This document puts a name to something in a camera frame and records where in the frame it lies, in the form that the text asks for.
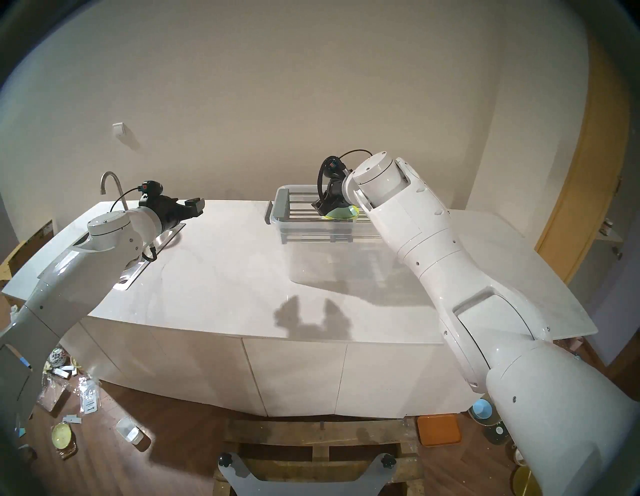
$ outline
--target marble countertop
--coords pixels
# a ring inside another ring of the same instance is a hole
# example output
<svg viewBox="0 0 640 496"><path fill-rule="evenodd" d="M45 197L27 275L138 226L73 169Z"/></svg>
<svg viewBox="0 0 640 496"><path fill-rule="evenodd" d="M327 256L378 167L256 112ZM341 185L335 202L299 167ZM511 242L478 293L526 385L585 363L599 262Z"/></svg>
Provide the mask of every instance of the marble countertop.
<svg viewBox="0 0 640 496"><path fill-rule="evenodd" d="M267 204L207 200L204 213L186 221L128 290L112 290L90 316L242 337L442 343L438 314L408 270L393 288L291 282L278 230L264 221ZM42 270L110 207L98 203L60 231L3 293L27 300ZM565 284L506 222L455 210L451 219L480 268L539 306L554 339L597 332Z"/></svg>

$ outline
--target sink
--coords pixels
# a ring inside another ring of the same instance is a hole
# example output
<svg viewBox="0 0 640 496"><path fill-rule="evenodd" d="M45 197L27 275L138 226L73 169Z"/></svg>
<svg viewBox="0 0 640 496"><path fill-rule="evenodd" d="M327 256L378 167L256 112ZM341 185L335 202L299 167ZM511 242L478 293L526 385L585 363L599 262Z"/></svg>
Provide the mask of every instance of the sink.
<svg viewBox="0 0 640 496"><path fill-rule="evenodd" d="M176 227L172 229L168 229L163 232L160 236L158 236L154 244L156 246L156 255L159 255L162 249L173 239L173 237L180 232L180 230L185 226L184 223L179 223ZM136 278L142 274L142 271L147 268L147 266L151 262L140 259L139 262L135 263L127 270L125 270L122 274L120 274L119 281L113 286L114 289L118 291L125 291L133 284Z"/></svg>

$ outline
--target kitchen faucet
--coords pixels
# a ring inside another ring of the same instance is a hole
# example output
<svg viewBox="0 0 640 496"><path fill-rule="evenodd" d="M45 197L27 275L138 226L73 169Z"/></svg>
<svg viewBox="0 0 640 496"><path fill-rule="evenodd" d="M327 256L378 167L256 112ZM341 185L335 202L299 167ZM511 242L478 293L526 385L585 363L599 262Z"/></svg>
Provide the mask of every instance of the kitchen faucet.
<svg viewBox="0 0 640 496"><path fill-rule="evenodd" d="M116 176L110 170L108 170L107 172L102 174L102 178L100 179L100 194L101 195L106 195L106 193L107 193L105 191L105 189L104 189L104 182L107 180L108 176L111 176L115 180L116 187L118 188L118 193L120 194L120 198L122 199L122 206L124 207L125 210L129 210L129 207L127 206L127 200L124 199L124 193L122 192L122 186L120 185L120 179L118 179L118 176Z"/></svg>

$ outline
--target cabinet door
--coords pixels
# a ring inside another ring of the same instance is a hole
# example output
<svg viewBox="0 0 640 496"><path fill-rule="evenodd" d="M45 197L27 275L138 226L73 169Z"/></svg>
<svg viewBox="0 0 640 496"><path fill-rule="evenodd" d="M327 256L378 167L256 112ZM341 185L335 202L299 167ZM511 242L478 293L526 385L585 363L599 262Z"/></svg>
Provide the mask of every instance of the cabinet door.
<svg viewBox="0 0 640 496"><path fill-rule="evenodd" d="M176 365L177 398L265 416L242 339L209 332L151 328Z"/></svg>
<svg viewBox="0 0 640 496"><path fill-rule="evenodd" d="M243 338L270 417L335 413L346 344Z"/></svg>
<svg viewBox="0 0 640 496"><path fill-rule="evenodd" d="M85 327L134 389L264 415L239 338L92 317Z"/></svg>
<svg viewBox="0 0 640 496"><path fill-rule="evenodd" d="M67 331L60 340L60 344L92 377L121 386L129 386L126 376L89 336L81 322Z"/></svg>
<svg viewBox="0 0 640 496"><path fill-rule="evenodd" d="M471 391L445 344L349 344L337 415L401 419L467 410Z"/></svg>

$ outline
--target cable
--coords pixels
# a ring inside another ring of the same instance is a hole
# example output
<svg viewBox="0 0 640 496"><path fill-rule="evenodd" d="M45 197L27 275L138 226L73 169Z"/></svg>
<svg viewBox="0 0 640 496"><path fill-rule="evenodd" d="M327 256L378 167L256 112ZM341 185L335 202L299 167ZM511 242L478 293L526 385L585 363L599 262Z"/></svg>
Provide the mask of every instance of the cable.
<svg viewBox="0 0 640 496"><path fill-rule="evenodd" d="M144 258L147 262L151 263L151 262L155 262L158 257L156 255L156 248L154 245L150 245L149 246L149 250L151 251L151 256L153 256L152 259L150 259L149 257L147 257L147 255L145 254L145 252L142 252L142 258Z"/></svg>
<svg viewBox="0 0 640 496"><path fill-rule="evenodd" d="M350 153L353 153L353 152L365 152L365 153L369 154L369 157L373 156L373 153L369 152L368 150L363 150L362 148L358 148L357 150L350 150L350 151L346 152L345 154L340 155L338 158L341 159L345 155L349 155Z"/></svg>
<svg viewBox="0 0 640 496"><path fill-rule="evenodd" d="M353 153L353 152L365 152L365 153L368 153L370 157L373 156L373 153L369 152L368 150L364 150L362 148L358 148L356 150L349 150L348 152L340 155L338 157L338 160L340 160L342 157L344 157L346 155L349 155L350 153ZM318 171L318 184L317 184L317 186L318 186L318 197L320 199L324 198L324 196L326 194L326 193L323 193L323 191L322 191L322 175L323 175L323 172L324 172L324 168L326 166L328 166L333 161L333 159L335 159L335 155L332 155L332 156L327 157L326 159L324 159L324 162L322 162L322 165L320 166L320 170Z"/></svg>
<svg viewBox="0 0 640 496"><path fill-rule="evenodd" d="M111 206L111 208L109 209L109 212L113 212L113 208L116 206L116 203L118 203L120 201L120 199L124 196L124 195L128 195L131 191L136 191L138 189L138 186L136 186L135 188L131 188L128 191L125 191L124 193L122 193L122 195L120 195L120 198L118 198L115 202L113 202L113 205Z"/></svg>

